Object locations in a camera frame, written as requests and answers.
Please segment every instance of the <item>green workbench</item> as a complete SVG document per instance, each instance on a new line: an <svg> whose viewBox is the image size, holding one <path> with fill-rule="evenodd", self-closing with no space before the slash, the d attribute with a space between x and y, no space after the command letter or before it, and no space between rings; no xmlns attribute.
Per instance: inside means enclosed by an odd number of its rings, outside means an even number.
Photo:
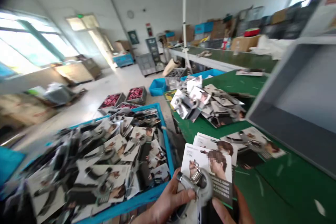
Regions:
<svg viewBox="0 0 336 224"><path fill-rule="evenodd" d="M226 92L257 95L266 80L264 76L238 76L232 71L203 80L203 86L213 84ZM172 92L165 93L167 100ZM172 114L188 143L193 143L198 132L220 138L252 126L243 121L215 129L202 116L192 123L174 111ZM252 170L236 168L234 183L244 194L256 223L336 223L336 181L272 140L287 154ZM323 207L321 213L317 205Z"/></svg>
<svg viewBox="0 0 336 224"><path fill-rule="evenodd" d="M198 58L197 54L200 54L203 51L210 51L212 53L211 56L206 58ZM175 54L175 52L180 52L180 57L184 57L182 54L182 47L177 47L171 49L171 52ZM257 55L250 52L239 52L237 55L233 55L233 51L227 50L219 50L219 49L210 49L210 48L200 48L200 47L190 47L189 58L191 61L207 61L215 60L220 63L226 63L230 65L235 65L243 68L262 68L265 69L266 73L271 73L278 60L272 60L271 55Z"/></svg>

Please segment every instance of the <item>concrete floor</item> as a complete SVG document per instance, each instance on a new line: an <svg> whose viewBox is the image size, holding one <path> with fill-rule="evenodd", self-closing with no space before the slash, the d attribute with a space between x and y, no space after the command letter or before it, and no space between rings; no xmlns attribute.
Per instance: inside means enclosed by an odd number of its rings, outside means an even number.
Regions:
<svg viewBox="0 0 336 224"><path fill-rule="evenodd" d="M108 95L120 92L127 95L128 91L134 87L146 87L146 105L160 103L167 128L175 131L173 119L164 96L152 97L149 92L152 81L162 78L161 74L153 74L145 78L137 65L131 65L116 68L115 72L112 69L104 69L98 80L77 86L74 91L86 88L88 92L70 107L61 108L60 112L54 117L27 129L27 135L12 147L13 150L27 155L18 170L21 170L30 160L46 149L45 144L51 140L53 133L101 117L102 115L97 111L97 108Z"/></svg>

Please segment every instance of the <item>spring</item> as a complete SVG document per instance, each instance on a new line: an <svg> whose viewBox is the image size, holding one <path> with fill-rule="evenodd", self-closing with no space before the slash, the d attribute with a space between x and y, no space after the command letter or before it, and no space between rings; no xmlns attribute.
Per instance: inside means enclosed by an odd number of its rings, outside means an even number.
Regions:
<svg viewBox="0 0 336 224"><path fill-rule="evenodd" d="M191 176L190 181L194 184L197 184L197 182L199 181L199 179L201 178L202 173L200 172L199 169L197 169L194 174Z"/></svg>

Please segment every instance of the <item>finger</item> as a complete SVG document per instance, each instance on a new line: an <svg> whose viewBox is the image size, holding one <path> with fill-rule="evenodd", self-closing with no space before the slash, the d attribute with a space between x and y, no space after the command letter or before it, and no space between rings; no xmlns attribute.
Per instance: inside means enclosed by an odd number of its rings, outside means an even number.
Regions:
<svg viewBox="0 0 336 224"><path fill-rule="evenodd" d="M244 195L242 194L242 192L238 189L236 185L234 185L234 188L237 192L237 200L238 200L240 215L244 217L248 217L249 219L253 220L253 217L250 213L250 210L249 210L249 207L247 205Z"/></svg>
<svg viewBox="0 0 336 224"><path fill-rule="evenodd" d="M177 180L177 174L181 171L181 167L177 168L174 172L173 178L169 181L168 185L166 186L165 190L169 191L176 191L179 181Z"/></svg>
<svg viewBox="0 0 336 224"><path fill-rule="evenodd" d="M236 224L235 221L232 219L231 215L229 214L229 211L222 204L222 202L220 202L219 199L212 198L212 205L223 223Z"/></svg>
<svg viewBox="0 0 336 224"><path fill-rule="evenodd" d="M183 204L187 204L194 199L196 199L196 193L193 189L182 190L179 193L173 195L171 204L174 208L176 208Z"/></svg>

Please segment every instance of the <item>wall sign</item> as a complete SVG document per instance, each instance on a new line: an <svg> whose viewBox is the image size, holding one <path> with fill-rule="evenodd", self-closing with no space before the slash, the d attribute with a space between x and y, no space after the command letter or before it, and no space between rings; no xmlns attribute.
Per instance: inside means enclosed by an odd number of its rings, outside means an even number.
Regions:
<svg viewBox="0 0 336 224"><path fill-rule="evenodd" d="M139 44L139 39L137 36L137 32L135 30L127 32L128 36L130 37L129 39L131 40L132 44Z"/></svg>

